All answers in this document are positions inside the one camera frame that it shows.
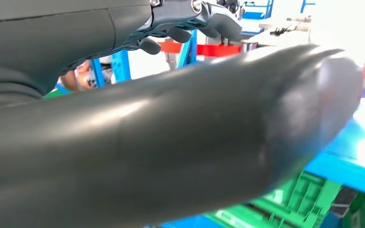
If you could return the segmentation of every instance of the blue shelf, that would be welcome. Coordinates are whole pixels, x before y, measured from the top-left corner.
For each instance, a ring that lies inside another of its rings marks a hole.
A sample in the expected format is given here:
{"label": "blue shelf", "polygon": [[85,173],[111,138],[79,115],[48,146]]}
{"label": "blue shelf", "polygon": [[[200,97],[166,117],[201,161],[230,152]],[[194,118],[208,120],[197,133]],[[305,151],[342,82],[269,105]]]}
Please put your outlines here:
{"label": "blue shelf", "polygon": [[162,228],[224,228],[209,218],[198,215],[178,221],[165,223],[161,225]]}
{"label": "blue shelf", "polygon": [[365,98],[353,119],[306,171],[365,192]]}

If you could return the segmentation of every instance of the person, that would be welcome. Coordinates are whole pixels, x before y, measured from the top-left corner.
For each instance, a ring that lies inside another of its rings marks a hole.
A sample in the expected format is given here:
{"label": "person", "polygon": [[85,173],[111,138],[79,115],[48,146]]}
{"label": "person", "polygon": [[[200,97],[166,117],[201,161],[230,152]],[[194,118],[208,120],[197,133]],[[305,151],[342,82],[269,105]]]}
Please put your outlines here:
{"label": "person", "polygon": [[[100,63],[105,83],[111,84],[114,74],[111,68],[111,57],[100,58]],[[76,70],[70,70],[61,76],[59,82],[70,91],[88,91],[97,88],[96,77],[89,60],[79,65]]]}

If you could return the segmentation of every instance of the white wall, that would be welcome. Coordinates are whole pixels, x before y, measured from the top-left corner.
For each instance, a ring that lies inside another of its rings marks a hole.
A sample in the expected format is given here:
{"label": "white wall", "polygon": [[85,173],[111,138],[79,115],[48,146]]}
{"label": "white wall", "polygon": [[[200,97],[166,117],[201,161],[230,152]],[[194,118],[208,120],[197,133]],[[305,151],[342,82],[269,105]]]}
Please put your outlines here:
{"label": "white wall", "polygon": [[317,0],[311,38],[365,61],[365,0]]}

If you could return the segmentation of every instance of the metal post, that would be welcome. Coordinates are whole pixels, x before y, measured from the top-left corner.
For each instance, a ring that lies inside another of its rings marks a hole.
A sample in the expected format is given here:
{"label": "metal post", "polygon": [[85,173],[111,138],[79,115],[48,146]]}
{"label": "metal post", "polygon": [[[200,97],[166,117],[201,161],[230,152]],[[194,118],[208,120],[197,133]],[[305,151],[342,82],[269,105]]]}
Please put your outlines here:
{"label": "metal post", "polygon": [[91,65],[92,70],[95,74],[97,87],[98,88],[104,87],[106,85],[106,82],[104,80],[104,75],[103,75],[103,71],[101,69],[100,60],[98,58],[92,59],[90,61],[90,65]]}
{"label": "metal post", "polygon": [[116,83],[131,80],[128,51],[122,50],[111,55],[111,68],[113,69]]}

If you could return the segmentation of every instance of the blue workbench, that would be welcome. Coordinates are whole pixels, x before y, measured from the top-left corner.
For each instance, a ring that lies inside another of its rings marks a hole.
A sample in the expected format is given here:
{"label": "blue workbench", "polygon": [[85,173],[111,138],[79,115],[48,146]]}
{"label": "blue workbench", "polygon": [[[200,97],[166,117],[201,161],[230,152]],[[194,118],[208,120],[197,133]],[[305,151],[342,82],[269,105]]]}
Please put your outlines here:
{"label": "blue workbench", "polygon": [[365,192],[365,98],[353,119],[306,171]]}

